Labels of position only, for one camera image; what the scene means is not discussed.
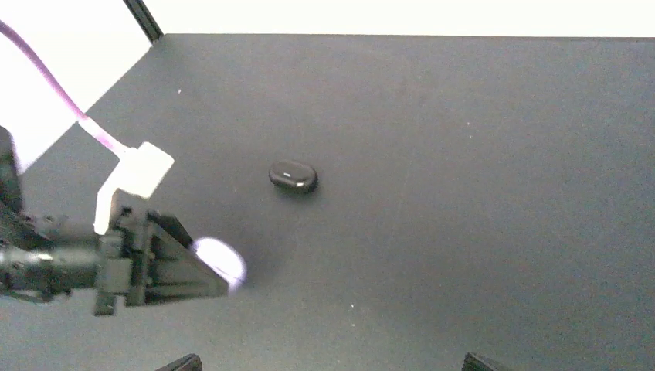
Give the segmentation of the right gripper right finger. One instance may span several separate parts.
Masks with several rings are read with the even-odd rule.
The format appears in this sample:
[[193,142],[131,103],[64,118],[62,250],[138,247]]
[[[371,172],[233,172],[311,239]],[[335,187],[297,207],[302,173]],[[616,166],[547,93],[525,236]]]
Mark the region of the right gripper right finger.
[[467,352],[464,356],[462,371],[507,371],[507,367],[489,357]]

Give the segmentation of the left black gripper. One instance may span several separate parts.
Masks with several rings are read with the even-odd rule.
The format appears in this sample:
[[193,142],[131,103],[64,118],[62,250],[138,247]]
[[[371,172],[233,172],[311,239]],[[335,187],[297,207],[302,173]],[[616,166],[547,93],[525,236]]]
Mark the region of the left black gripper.
[[119,297],[136,307],[228,294],[228,283],[190,250],[194,240],[177,217],[122,206],[119,194],[104,194],[94,315],[114,315]]

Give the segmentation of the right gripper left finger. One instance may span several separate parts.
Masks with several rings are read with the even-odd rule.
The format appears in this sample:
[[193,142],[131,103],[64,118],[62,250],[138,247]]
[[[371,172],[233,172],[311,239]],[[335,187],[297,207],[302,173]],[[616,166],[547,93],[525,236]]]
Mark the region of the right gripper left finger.
[[156,369],[156,371],[203,371],[203,365],[197,354],[190,353]]

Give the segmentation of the lilac earbud charging case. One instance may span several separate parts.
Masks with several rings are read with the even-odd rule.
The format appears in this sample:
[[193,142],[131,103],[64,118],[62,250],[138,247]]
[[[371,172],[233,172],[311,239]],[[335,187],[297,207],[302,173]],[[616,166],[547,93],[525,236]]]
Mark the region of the lilac earbud charging case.
[[235,294],[246,282],[247,266],[242,255],[227,243],[203,237],[192,244],[196,256],[228,285],[227,294]]

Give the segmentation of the black earbud holder insert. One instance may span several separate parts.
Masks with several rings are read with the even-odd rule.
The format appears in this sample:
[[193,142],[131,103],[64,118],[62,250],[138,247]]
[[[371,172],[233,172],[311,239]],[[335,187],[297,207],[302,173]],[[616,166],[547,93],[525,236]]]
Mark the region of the black earbud holder insert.
[[268,171],[269,180],[275,186],[289,192],[313,192],[319,182],[314,167],[294,160],[274,162]]

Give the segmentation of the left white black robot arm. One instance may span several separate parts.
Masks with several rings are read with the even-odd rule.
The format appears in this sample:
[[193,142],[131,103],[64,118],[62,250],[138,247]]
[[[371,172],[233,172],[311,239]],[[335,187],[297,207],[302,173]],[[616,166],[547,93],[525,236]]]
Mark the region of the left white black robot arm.
[[28,216],[13,138],[1,131],[1,293],[36,304],[94,289],[96,316],[128,307],[225,296],[229,283],[192,249],[177,218],[129,207],[113,212],[108,231],[65,216]]

